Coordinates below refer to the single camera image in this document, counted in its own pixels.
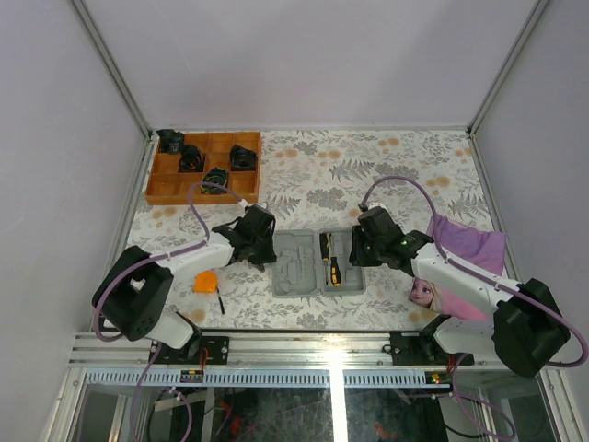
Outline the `small black yellow screwdriver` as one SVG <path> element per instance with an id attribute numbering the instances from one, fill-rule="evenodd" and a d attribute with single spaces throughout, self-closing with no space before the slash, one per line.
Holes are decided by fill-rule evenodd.
<path id="1" fill-rule="evenodd" d="M 322 232 L 319 234 L 319 247 L 321 253 L 321 259 L 323 261 L 324 270 L 325 270 L 325 280 L 326 285 L 329 284 L 330 281 L 330 255 L 329 255 L 329 233 Z"/>

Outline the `large black yellow screwdriver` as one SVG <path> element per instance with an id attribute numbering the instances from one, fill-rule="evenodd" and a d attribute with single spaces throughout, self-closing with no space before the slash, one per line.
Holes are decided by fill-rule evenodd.
<path id="1" fill-rule="evenodd" d="M 340 286 L 341 285 L 341 281 L 342 281 L 342 277 L 341 277 L 341 269 L 339 266 L 339 262 L 336 256 L 331 256 L 330 257 L 330 265 L 329 265 L 329 271 L 330 271 L 330 281 L 332 283 L 333 286 Z"/>

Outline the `grey plastic tool case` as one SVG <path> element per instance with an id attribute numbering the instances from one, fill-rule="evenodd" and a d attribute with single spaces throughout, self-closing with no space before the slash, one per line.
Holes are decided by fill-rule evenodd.
<path id="1" fill-rule="evenodd" d="M 336 256 L 341 269 L 341 285 L 326 285 L 319 247 L 319 234 L 329 233 L 329 255 Z M 272 294 L 278 298 L 357 296 L 366 289 L 364 269 L 349 263 L 352 231 L 349 228 L 282 230 L 274 235 L 277 261 L 272 267 Z"/>

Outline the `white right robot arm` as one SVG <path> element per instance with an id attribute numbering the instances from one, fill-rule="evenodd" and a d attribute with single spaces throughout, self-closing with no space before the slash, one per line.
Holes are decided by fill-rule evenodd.
<path id="1" fill-rule="evenodd" d="M 439 248 L 418 230 L 403 233 L 382 206 L 361 212 L 352 229 L 350 263 L 401 271 L 449 290 L 485 315 L 480 321 L 446 313 L 419 342 L 430 363 L 451 354 L 489 355 L 517 376 L 532 378 L 571 337 L 544 283 L 488 272 Z"/>

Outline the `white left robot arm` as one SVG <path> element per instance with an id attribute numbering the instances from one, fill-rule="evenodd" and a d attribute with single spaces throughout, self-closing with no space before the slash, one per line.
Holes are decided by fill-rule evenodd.
<path id="1" fill-rule="evenodd" d="M 167 305 L 170 290 L 200 273 L 247 262 L 263 270 L 276 262 L 275 216 L 253 204 L 235 220 L 205 230 L 205 237 L 180 249 L 150 254 L 126 249 L 95 292 L 94 330 L 104 342 L 99 320 L 105 319 L 130 342 L 149 339 L 169 347 L 181 363 L 195 361 L 202 350 L 198 327 Z"/>

